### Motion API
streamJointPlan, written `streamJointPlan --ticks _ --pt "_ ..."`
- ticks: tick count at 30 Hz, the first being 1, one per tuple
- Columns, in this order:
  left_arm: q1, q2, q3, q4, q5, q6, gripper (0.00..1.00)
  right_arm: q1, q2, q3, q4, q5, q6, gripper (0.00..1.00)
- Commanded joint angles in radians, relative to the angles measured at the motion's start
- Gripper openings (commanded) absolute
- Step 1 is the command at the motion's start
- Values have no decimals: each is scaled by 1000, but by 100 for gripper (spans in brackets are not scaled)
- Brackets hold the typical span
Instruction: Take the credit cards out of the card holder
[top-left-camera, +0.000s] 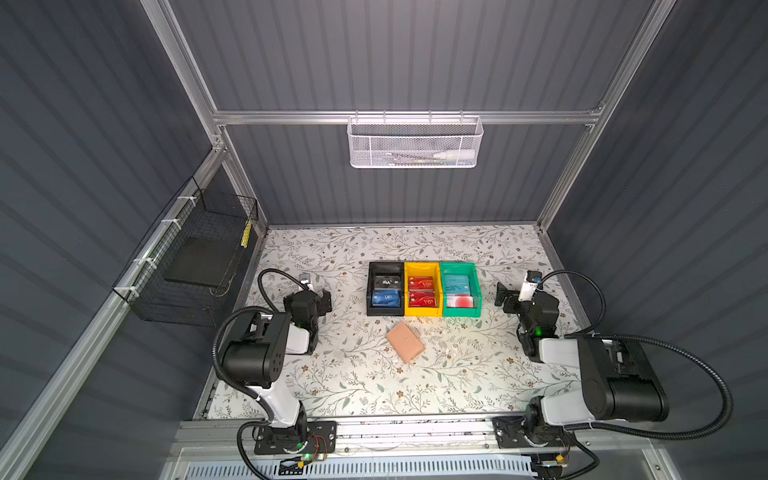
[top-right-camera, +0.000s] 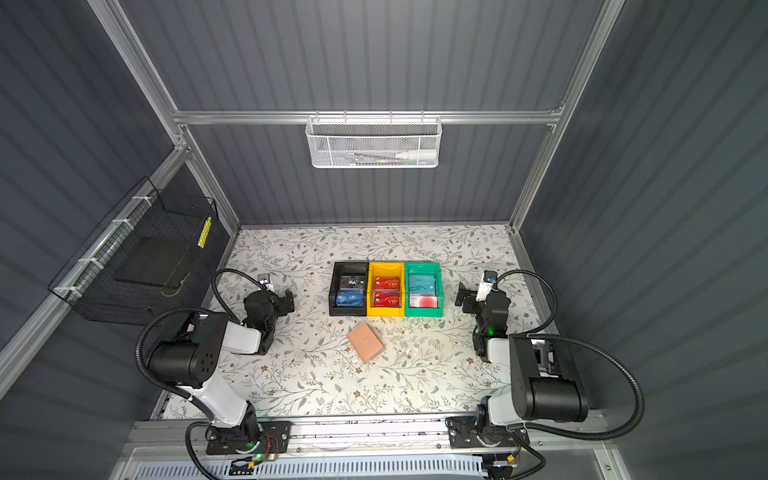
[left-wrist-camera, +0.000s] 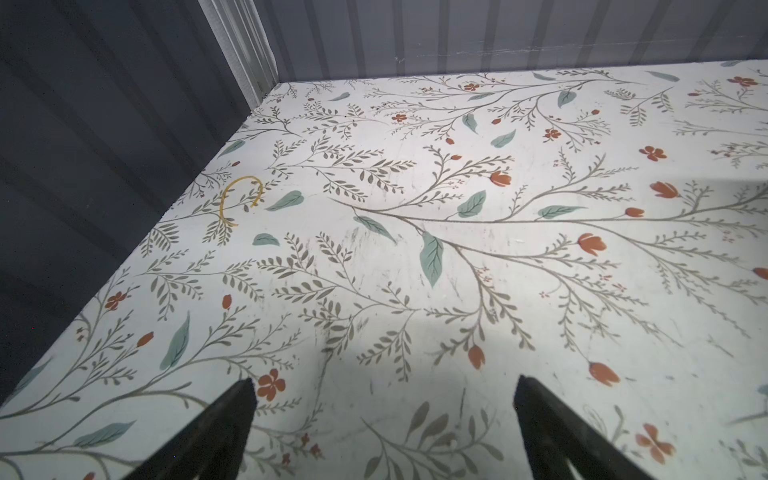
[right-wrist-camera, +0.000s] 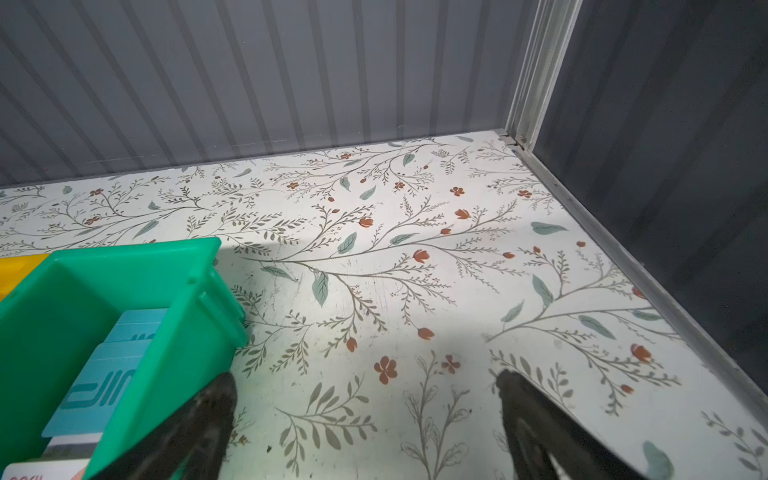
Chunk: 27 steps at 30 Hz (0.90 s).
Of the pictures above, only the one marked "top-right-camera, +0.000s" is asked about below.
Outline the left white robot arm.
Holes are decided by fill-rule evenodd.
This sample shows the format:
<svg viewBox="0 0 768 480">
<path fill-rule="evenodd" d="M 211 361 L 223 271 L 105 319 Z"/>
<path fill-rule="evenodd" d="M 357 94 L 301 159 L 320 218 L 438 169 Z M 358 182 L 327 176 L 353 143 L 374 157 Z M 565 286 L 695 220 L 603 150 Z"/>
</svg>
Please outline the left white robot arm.
<svg viewBox="0 0 768 480">
<path fill-rule="evenodd" d="M 264 454 L 277 441 L 260 425 L 251 402 L 235 393 L 218 371 L 223 352 L 264 356 L 276 321 L 295 310 L 294 295 L 266 289 L 244 300 L 243 324 L 226 312 L 181 307 L 158 315 L 135 346 L 140 373 L 155 386 L 189 401 L 206 420 L 207 453 Z"/>
</svg>

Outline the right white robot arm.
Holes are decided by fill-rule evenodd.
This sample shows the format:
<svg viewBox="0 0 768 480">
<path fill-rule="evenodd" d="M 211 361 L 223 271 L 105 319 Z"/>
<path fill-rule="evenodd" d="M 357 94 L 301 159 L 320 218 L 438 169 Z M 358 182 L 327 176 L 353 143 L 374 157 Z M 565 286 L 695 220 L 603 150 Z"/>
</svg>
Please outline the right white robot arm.
<svg viewBox="0 0 768 480">
<path fill-rule="evenodd" d="M 486 396 L 478 404 L 466 430 L 470 441 L 497 446 L 512 440 L 509 430 L 523 435 L 526 421 L 571 423 L 587 418 L 588 400 L 568 345 L 509 334 L 511 301 L 488 283 L 476 290 L 460 284 L 455 304 L 475 317 L 476 356 L 509 374 L 508 392 Z"/>
</svg>

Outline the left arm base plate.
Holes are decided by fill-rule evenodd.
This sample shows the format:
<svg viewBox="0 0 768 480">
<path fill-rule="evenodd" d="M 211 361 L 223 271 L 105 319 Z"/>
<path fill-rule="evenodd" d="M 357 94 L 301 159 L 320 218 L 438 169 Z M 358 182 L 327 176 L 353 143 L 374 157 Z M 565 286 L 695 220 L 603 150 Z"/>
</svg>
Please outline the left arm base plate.
<svg viewBox="0 0 768 480">
<path fill-rule="evenodd" d="M 244 427 L 208 427 L 205 452 L 211 456 L 283 454 L 287 452 L 292 426 L 288 421 L 260 421 L 254 432 Z"/>
</svg>

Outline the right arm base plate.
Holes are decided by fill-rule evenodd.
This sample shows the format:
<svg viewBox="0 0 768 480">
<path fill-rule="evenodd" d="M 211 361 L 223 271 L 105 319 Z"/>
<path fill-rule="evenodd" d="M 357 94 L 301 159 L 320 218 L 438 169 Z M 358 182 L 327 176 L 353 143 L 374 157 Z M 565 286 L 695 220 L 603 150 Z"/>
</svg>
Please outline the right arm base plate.
<svg viewBox="0 0 768 480">
<path fill-rule="evenodd" d="M 505 426 L 483 423 L 478 416 L 450 416 L 445 419 L 445 426 L 453 449 L 514 449 L 521 441 L 529 441 L 523 429 L 508 430 Z"/>
</svg>

